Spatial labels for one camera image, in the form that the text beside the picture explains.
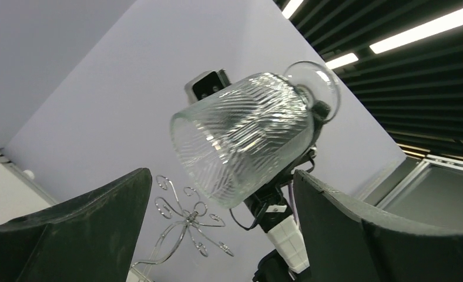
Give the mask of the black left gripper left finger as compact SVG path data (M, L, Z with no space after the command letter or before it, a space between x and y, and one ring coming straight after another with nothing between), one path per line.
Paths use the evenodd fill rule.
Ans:
M152 180L139 168L0 224L0 281L125 281Z

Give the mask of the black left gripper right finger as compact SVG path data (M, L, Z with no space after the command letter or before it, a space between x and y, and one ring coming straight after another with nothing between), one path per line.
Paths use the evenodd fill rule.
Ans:
M293 189L315 281L463 281L463 230L394 215L303 170Z

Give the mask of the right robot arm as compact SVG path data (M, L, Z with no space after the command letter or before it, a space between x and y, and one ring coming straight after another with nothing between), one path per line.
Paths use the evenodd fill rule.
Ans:
M331 107L319 101L311 108L315 121L314 136L310 146L279 174L254 192L245 205L254 216L250 227L239 226L247 231L260 226L274 245L274 250L263 257L252 278L253 281L309 281L310 265L303 235L298 226L293 196L293 170L306 162L307 169L315 168L316 141L328 117Z

